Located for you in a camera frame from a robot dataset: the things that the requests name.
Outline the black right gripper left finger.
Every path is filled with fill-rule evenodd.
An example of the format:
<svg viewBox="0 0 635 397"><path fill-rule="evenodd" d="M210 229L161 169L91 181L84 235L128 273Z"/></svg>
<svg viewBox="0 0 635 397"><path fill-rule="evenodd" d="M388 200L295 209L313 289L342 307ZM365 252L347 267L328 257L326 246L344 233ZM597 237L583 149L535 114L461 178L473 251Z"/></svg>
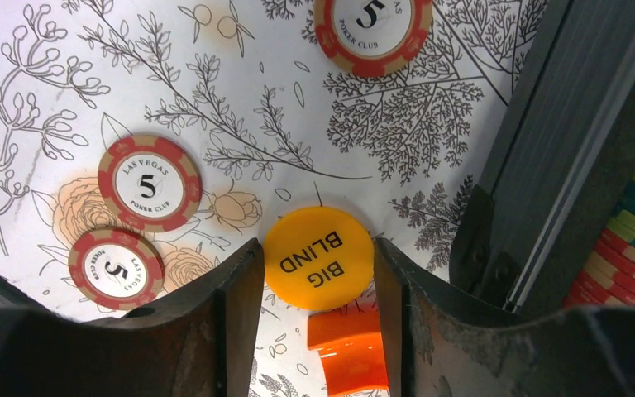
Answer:
<svg viewBox="0 0 635 397"><path fill-rule="evenodd" d="M0 308L0 396L246 396L263 288L253 238L120 318Z"/></svg>

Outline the black poker set case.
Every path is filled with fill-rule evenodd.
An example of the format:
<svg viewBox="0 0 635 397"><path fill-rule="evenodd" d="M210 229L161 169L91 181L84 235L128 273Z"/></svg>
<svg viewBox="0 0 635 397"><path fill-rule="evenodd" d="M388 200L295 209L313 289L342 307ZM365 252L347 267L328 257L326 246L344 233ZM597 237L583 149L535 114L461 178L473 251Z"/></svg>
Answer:
<svg viewBox="0 0 635 397"><path fill-rule="evenodd" d="M552 1L451 249L451 283L560 308L635 169L635 1Z"/></svg>

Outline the yellow big blind button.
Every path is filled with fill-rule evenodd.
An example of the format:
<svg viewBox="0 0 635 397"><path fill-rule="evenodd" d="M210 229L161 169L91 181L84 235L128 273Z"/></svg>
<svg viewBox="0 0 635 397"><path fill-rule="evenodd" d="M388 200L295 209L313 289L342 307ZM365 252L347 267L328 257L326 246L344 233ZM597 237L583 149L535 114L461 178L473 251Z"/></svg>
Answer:
<svg viewBox="0 0 635 397"><path fill-rule="evenodd" d="M336 208L301 208L284 215L262 246L266 284L299 309L326 311L348 304L374 275L370 234Z"/></svg>

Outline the red poker chip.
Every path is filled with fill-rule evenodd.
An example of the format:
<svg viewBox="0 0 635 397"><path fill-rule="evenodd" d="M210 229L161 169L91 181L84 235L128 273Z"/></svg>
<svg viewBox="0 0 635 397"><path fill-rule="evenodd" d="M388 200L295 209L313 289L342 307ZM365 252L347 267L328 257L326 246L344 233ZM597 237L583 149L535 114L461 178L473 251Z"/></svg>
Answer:
<svg viewBox="0 0 635 397"><path fill-rule="evenodd" d="M68 267L85 297L114 310L128 311L153 301L165 279L162 256L154 246L119 227L84 233L70 250Z"/></svg>
<svg viewBox="0 0 635 397"><path fill-rule="evenodd" d="M112 143L99 161L97 181L108 209L144 232L181 228L193 218L203 194L199 168L187 151L151 134Z"/></svg>
<svg viewBox="0 0 635 397"><path fill-rule="evenodd" d="M313 30L324 55L364 78L392 74L413 60L432 26L428 0L317 0Z"/></svg>

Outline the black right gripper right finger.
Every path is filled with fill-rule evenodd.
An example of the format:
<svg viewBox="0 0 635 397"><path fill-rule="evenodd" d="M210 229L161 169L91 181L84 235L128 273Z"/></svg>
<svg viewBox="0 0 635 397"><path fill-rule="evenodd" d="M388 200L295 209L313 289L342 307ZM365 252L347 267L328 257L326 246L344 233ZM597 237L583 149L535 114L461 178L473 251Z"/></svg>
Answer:
<svg viewBox="0 0 635 397"><path fill-rule="evenodd" d="M375 241L375 290L393 396L635 396L635 306L525 319Z"/></svg>

